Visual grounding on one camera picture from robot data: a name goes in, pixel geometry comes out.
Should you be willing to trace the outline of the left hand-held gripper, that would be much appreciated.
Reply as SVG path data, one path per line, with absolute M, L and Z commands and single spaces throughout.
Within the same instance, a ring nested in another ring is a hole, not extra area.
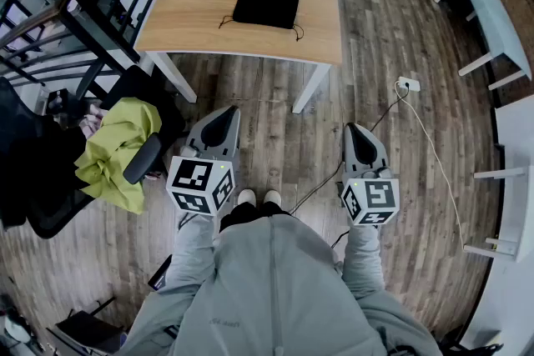
M 199 120 L 174 156 L 166 190 L 186 213 L 214 217 L 236 188 L 240 110 L 220 108 Z

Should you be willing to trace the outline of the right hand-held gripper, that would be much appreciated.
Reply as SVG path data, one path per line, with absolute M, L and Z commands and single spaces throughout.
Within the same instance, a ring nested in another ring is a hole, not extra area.
M 388 157 L 385 146 L 375 135 L 355 123 L 344 128 L 343 159 L 345 171 L 385 168 Z M 340 192 L 350 226 L 380 226 L 390 222 L 400 211 L 400 185 L 382 171 L 366 171 L 356 178 L 347 178 Z

